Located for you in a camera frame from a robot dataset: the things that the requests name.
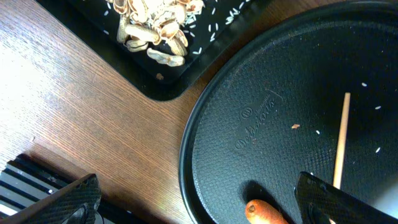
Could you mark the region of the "wooden chopstick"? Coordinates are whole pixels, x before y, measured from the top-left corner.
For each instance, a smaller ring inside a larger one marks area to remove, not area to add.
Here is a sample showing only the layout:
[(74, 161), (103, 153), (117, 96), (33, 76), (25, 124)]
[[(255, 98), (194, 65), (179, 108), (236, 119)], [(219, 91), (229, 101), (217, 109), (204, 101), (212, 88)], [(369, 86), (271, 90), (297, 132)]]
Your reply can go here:
[(350, 98), (351, 98), (351, 93), (345, 93), (343, 101), (343, 109), (341, 113), (338, 144), (336, 148), (335, 168), (333, 173), (333, 186), (337, 189), (341, 188), (343, 165), (345, 159), (346, 137), (347, 137), (348, 121), (349, 121)]

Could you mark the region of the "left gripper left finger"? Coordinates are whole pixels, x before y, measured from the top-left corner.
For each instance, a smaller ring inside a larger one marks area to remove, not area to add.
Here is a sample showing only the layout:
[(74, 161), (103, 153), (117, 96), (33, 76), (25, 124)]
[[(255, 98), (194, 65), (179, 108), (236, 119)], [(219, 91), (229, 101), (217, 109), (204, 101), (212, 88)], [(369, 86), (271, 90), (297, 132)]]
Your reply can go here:
[(94, 223), (100, 201), (98, 178), (88, 174), (1, 223)]

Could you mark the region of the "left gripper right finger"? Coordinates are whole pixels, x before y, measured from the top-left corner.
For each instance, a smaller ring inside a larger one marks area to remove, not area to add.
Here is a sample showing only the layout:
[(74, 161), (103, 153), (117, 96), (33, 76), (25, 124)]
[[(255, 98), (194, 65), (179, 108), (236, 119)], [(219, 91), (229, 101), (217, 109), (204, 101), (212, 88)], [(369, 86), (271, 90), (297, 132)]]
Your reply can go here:
[(397, 224), (396, 218), (308, 172), (300, 173), (294, 193), (303, 223)]

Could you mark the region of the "black ribbed arm base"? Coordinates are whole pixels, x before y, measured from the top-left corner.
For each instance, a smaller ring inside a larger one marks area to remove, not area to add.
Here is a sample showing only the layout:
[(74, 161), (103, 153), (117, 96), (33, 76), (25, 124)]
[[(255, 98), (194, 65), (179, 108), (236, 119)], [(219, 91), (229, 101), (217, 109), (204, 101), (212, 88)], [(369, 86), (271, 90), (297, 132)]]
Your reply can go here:
[(71, 181), (20, 154), (1, 171), (1, 218), (54, 194)]

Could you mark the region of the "orange carrot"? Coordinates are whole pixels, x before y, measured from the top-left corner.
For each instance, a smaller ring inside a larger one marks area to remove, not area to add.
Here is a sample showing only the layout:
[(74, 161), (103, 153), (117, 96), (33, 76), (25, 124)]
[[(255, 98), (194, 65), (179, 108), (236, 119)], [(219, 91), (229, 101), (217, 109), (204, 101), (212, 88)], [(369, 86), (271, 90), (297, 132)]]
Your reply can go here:
[(251, 224), (288, 224), (278, 210), (263, 200), (249, 201), (245, 215)]

